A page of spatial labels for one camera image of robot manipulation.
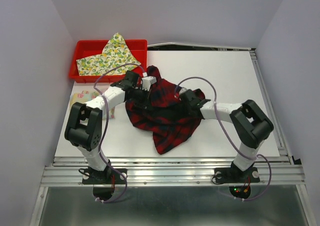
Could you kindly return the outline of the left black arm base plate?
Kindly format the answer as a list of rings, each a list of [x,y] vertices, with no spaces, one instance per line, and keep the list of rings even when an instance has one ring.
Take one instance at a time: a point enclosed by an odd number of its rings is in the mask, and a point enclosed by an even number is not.
[[[128,170],[126,168],[118,168],[117,170],[122,175],[114,172],[111,169],[106,169],[105,171],[96,171],[90,167],[80,168],[78,172],[82,175],[81,183],[83,185],[124,185],[124,176],[127,176]]]

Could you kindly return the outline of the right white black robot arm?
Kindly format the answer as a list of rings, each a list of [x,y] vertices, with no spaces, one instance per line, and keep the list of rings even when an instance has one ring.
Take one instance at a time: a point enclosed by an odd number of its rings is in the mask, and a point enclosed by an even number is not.
[[[244,103],[217,103],[214,100],[201,99],[186,88],[176,95],[191,116],[202,120],[217,120],[237,152],[230,168],[215,174],[217,181],[221,183],[223,178],[242,181],[248,177],[261,144],[274,130],[273,123],[256,102],[248,99]],[[239,147],[232,142],[222,122],[233,124],[240,140]]]

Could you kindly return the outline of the red navy plaid skirt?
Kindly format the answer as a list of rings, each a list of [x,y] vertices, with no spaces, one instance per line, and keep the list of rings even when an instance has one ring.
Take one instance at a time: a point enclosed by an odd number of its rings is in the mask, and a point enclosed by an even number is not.
[[[174,95],[181,87],[162,78],[156,66],[149,66],[147,75],[156,78],[147,99],[152,110],[139,108],[133,100],[125,103],[125,109],[134,127],[152,132],[155,149],[163,155],[187,141],[202,119],[189,115]]]

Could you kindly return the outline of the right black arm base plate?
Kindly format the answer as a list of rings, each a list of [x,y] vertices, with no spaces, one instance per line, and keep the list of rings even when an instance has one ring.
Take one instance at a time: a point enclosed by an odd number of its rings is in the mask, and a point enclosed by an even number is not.
[[[214,169],[215,182],[217,184],[259,183],[260,175],[256,167],[245,171],[233,167],[217,167]]]

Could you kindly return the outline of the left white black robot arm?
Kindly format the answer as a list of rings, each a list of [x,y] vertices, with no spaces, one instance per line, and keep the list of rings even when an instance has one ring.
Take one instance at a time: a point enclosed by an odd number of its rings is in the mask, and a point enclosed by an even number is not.
[[[88,167],[80,169],[83,184],[108,184],[115,181],[116,171],[112,169],[110,160],[104,156],[102,142],[106,136],[109,121],[109,110],[127,100],[135,100],[138,105],[148,98],[151,87],[157,79],[146,73],[139,75],[127,71],[124,78],[112,83],[105,92],[85,103],[75,102],[67,120],[64,137],[78,148],[88,163]]]

